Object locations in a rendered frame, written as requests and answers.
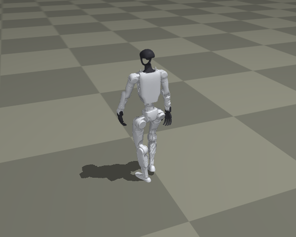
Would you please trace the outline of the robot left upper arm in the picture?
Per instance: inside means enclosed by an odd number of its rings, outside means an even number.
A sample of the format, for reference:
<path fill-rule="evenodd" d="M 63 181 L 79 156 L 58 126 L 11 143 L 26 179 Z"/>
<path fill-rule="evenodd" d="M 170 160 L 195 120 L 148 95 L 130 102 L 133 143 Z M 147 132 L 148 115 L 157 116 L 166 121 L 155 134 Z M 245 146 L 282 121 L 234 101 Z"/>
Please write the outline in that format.
<path fill-rule="evenodd" d="M 125 99 L 128 99 L 131 96 L 131 92 L 134 88 L 134 85 L 138 82 L 139 77 L 140 77 L 139 73 L 132 73 L 129 75 L 128 82 L 126 85 L 126 90 L 124 91 Z"/>

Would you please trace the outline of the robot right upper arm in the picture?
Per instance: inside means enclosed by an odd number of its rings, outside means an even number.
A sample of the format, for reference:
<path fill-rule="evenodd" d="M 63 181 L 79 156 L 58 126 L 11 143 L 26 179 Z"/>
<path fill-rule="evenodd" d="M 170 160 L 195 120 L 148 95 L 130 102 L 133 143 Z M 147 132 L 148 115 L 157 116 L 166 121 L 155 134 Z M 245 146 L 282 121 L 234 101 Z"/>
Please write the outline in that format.
<path fill-rule="evenodd" d="M 168 88 L 168 74 L 166 71 L 164 70 L 159 70 L 160 73 L 161 73 L 161 85 L 162 85 L 162 88 L 160 93 L 161 95 L 165 96 L 167 94 L 169 94 L 169 88 Z"/>

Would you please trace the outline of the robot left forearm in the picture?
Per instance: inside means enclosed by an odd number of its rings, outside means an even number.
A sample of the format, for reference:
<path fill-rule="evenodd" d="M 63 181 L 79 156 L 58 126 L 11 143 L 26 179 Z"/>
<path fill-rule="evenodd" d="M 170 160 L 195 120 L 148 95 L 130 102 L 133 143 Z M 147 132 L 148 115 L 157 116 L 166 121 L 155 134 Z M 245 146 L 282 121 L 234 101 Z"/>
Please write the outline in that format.
<path fill-rule="evenodd" d="M 120 111 L 123 111 L 124 108 L 125 108 L 125 105 L 127 103 L 127 99 L 125 99 L 125 92 L 123 91 L 121 93 L 121 98 L 120 98 L 120 102 L 119 102 L 119 105 L 118 105 L 118 109 L 116 110 L 116 112 L 119 114 Z"/>

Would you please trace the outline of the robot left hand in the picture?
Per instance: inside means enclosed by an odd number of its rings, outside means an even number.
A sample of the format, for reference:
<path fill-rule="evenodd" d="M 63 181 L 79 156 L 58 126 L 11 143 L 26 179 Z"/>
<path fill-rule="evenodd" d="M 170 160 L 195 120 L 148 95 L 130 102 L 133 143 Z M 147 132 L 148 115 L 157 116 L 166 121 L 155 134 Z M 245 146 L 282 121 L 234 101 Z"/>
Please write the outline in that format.
<path fill-rule="evenodd" d="M 123 118 L 122 118 L 122 116 L 123 116 L 123 111 L 120 111 L 119 114 L 117 113 L 117 115 L 118 115 L 118 119 L 119 119 L 120 123 L 121 123 L 122 125 L 126 126 L 126 124 L 123 123 L 123 122 L 124 122 L 124 121 L 123 121 Z"/>

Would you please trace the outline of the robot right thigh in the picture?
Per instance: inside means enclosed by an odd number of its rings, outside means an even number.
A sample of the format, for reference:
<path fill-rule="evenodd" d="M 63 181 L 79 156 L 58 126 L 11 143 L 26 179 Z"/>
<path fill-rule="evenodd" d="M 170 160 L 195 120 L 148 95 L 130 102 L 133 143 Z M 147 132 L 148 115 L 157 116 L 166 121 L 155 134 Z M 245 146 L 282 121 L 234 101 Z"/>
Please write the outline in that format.
<path fill-rule="evenodd" d="M 154 142 L 155 141 L 155 133 L 157 128 L 161 122 L 161 120 L 165 117 L 165 114 L 162 109 L 158 109 L 158 119 L 150 122 L 149 124 L 149 133 L 148 133 L 148 141 Z"/>

